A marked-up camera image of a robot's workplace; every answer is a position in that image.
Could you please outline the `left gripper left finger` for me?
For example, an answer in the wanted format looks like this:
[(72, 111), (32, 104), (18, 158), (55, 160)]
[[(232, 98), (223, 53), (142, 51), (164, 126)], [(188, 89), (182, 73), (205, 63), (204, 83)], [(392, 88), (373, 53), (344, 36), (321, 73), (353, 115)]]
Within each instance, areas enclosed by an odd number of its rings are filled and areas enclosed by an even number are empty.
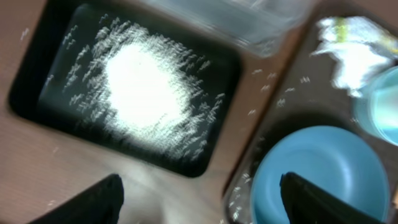
[(111, 174), (29, 224), (117, 224), (123, 203), (122, 178)]

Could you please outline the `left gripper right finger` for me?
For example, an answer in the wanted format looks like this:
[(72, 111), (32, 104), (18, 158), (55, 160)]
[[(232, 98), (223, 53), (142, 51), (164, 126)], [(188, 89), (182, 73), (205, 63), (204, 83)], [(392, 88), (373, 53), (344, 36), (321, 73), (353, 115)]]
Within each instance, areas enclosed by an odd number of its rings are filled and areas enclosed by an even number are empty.
[(281, 176), (280, 194), (291, 224), (383, 224), (294, 172)]

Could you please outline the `dark blue plate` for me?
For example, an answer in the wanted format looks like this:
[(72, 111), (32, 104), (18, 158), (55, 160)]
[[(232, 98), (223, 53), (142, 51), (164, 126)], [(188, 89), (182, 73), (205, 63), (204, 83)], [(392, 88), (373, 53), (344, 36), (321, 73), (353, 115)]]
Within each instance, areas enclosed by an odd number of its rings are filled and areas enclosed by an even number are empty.
[(251, 187), (253, 223), (288, 223), (280, 179), (295, 172), (348, 205), (387, 219), (390, 188), (386, 170), (359, 136), (334, 126), (312, 126), (281, 139), (264, 156)]

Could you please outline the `pile of white rice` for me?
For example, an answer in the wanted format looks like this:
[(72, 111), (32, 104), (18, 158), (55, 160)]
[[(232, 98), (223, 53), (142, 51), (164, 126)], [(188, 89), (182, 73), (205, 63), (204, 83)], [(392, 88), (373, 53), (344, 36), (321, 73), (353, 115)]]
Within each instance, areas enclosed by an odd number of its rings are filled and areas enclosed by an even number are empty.
[(129, 150), (195, 161), (224, 98), (205, 88), (213, 65), (181, 42), (105, 14), (92, 43), (78, 48), (67, 69), (51, 69), (39, 103), (70, 116), (78, 128), (98, 125)]

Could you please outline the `dark brown serving tray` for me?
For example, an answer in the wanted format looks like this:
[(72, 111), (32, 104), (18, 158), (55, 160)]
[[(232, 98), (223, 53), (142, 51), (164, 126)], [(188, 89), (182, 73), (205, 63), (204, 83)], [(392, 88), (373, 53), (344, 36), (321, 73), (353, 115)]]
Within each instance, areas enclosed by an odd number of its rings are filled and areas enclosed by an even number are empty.
[(225, 223), (251, 223), (249, 188), (260, 160), (278, 140), (314, 125), (332, 125), (352, 131), (365, 140), (382, 160), (388, 176), (387, 216), (393, 213), (392, 198), (397, 185), (397, 147), (360, 130), (351, 117), (350, 100), (343, 90), (330, 83), (334, 62), (327, 56), (311, 56), (318, 45), (316, 21), (326, 16), (367, 16), (397, 34), (397, 16), (385, 19), (349, 2), (324, 3), (305, 25), (303, 37), (269, 108), (246, 149), (224, 195)]

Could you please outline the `light blue small bowl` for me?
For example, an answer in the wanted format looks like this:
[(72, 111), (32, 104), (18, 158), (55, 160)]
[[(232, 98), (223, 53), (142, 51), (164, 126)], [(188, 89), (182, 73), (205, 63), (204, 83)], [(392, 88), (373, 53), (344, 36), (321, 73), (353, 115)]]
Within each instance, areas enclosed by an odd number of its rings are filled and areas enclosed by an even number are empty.
[(353, 116), (370, 135), (397, 145), (397, 67), (392, 67), (361, 89), (353, 100)]

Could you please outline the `black plastic bin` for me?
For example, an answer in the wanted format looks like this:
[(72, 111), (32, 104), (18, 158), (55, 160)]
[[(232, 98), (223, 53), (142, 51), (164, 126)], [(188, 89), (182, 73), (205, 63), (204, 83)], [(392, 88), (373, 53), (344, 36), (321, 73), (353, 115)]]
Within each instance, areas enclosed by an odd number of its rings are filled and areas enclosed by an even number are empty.
[(48, 1), (9, 92), (19, 116), (195, 178), (242, 73), (237, 51), (110, 1)]

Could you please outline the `crumpled white green wrapper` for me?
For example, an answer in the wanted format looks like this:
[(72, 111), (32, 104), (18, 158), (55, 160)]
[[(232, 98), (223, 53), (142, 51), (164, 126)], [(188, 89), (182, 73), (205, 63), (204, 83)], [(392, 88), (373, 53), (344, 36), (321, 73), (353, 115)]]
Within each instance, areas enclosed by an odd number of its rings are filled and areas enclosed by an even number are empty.
[(324, 17), (317, 27), (320, 44), (312, 54), (336, 62), (331, 84), (353, 98), (397, 60), (397, 36), (368, 17)]

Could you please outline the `clear plastic bin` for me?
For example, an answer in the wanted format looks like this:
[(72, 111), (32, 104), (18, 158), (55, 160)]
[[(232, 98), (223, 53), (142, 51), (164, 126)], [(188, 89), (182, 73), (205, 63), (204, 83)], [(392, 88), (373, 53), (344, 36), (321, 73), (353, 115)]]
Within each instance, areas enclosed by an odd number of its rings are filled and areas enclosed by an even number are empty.
[(285, 35), (312, 10), (311, 0), (146, 0), (180, 21), (261, 58), (278, 52)]

